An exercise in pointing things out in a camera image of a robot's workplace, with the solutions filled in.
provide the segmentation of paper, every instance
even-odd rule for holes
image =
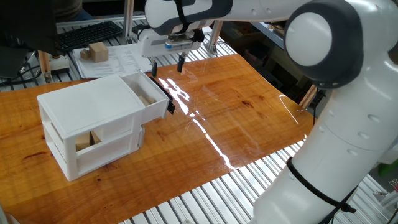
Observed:
[[[82,78],[101,78],[109,75],[122,77],[139,70],[143,72],[152,70],[149,59],[139,54],[139,44],[108,47],[109,60],[100,63],[80,58],[81,50],[83,49],[75,49],[73,54]]]

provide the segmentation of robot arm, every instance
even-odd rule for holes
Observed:
[[[209,20],[274,22],[287,20],[301,5],[309,0],[178,0],[183,16],[189,23],[187,30],[200,28]],[[177,1],[148,0],[146,17],[149,25],[159,35],[181,32]]]
[[[289,18],[288,58],[315,86],[334,89],[289,163],[323,195],[342,202],[394,146],[398,66],[388,51],[398,42],[398,7],[391,0],[181,0],[182,10],[178,1],[147,1],[148,23],[159,35],[180,35],[213,19]],[[335,208],[285,167],[256,200],[250,224],[328,223]]]

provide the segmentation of keyboard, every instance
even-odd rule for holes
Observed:
[[[84,45],[99,42],[122,33],[122,28],[112,21],[101,22],[77,30],[59,34],[61,50],[73,50]]]

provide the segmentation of wooden stick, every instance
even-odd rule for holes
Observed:
[[[43,52],[41,50],[39,50],[38,52],[39,52],[40,68],[42,70],[44,81],[46,83],[53,82],[52,76],[51,76],[49,54],[46,52]]]
[[[40,59],[40,68],[42,69],[42,73],[51,72],[50,69],[50,59],[48,53],[45,53],[39,50],[39,59]]]
[[[309,91],[307,92],[307,94],[305,94],[303,100],[300,102],[300,106],[302,108],[305,109],[309,106],[309,104],[312,102],[315,95],[317,94],[317,90],[318,90],[318,88],[315,85],[312,85],[310,87]]]

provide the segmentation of wooden tabletop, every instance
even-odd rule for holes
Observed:
[[[312,116],[240,55],[158,69],[177,109],[144,146],[69,182],[45,143],[36,97],[0,93],[0,204],[21,223],[117,223],[305,138]]]

